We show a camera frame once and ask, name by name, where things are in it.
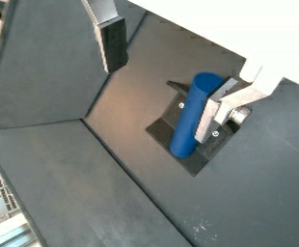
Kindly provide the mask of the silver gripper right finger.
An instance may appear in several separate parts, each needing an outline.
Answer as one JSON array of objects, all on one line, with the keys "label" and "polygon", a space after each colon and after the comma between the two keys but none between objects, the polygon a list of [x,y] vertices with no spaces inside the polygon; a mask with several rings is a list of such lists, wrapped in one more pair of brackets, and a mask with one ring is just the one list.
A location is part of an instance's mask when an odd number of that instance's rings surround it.
[{"label": "silver gripper right finger", "polygon": [[245,106],[270,96],[281,81],[279,72],[255,62],[246,61],[241,79],[229,79],[206,102],[195,131],[197,141],[203,143],[229,120],[242,124],[250,114]]}]

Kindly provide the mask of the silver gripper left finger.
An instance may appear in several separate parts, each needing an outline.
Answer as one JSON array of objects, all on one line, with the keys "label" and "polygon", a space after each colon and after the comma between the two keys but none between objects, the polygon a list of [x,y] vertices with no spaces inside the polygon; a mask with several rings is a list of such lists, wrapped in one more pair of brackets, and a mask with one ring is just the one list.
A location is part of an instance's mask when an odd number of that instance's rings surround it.
[{"label": "silver gripper left finger", "polygon": [[94,24],[102,62],[109,73],[129,62],[127,23],[119,16],[115,0],[82,0]]}]

